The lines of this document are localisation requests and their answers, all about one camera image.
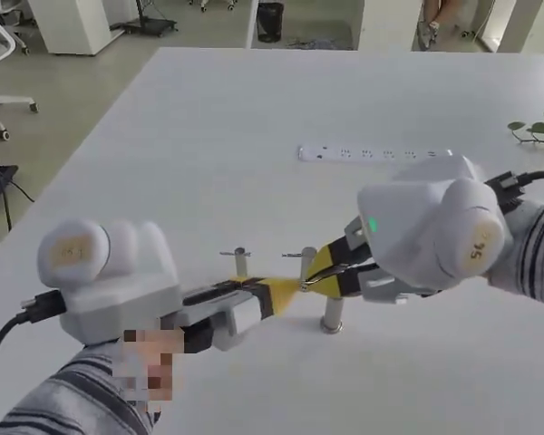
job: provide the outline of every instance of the tripod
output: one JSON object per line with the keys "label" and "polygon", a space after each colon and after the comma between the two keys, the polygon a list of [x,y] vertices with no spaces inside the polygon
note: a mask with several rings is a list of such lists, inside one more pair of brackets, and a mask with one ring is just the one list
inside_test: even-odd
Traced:
{"label": "tripod", "polygon": [[145,7],[150,5],[151,2],[143,5],[142,1],[143,0],[136,0],[139,19],[129,23],[119,24],[117,27],[123,29],[126,34],[146,34],[149,36],[157,36],[158,38],[161,38],[168,30],[177,31],[175,28],[175,21],[145,16]]}

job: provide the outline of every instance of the trash can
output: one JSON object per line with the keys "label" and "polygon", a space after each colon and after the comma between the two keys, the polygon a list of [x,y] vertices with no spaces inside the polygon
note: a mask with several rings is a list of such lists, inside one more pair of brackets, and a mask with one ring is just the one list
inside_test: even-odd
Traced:
{"label": "trash can", "polygon": [[257,39],[262,43],[277,43],[282,38],[281,3],[260,3],[257,6]]}

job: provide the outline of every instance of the chair wheel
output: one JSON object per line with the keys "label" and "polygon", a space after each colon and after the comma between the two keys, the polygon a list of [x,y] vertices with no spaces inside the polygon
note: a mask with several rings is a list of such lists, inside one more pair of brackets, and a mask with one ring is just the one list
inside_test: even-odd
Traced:
{"label": "chair wheel", "polygon": [[0,140],[3,140],[3,141],[10,140],[10,133],[8,132],[8,130],[0,130]]}

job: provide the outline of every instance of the green leaf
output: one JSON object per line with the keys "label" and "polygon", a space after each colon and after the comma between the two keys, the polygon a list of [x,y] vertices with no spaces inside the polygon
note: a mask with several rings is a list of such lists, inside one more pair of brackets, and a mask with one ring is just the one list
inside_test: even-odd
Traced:
{"label": "green leaf", "polygon": [[508,124],[508,128],[512,131],[519,130],[523,127],[526,127],[526,123],[521,121],[514,121]]}
{"label": "green leaf", "polygon": [[534,134],[544,134],[544,122],[536,122],[532,124],[531,132]]}

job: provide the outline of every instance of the person's leg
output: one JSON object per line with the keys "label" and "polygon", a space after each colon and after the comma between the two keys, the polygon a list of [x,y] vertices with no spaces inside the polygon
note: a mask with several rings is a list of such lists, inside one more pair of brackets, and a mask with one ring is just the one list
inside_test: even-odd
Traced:
{"label": "person's leg", "polygon": [[433,21],[439,25],[450,22],[457,12],[460,10],[461,0],[442,0],[442,7]]}
{"label": "person's leg", "polygon": [[440,0],[423,0],[423,16],[417,24],[417,42],[423,52],[428,51],[435,42],[439,25],[434,22],[440,13]]}
{"label": "person's leg", "polygon": [[440,13],[439,0],[423,0],[423,20],[429,24]]}

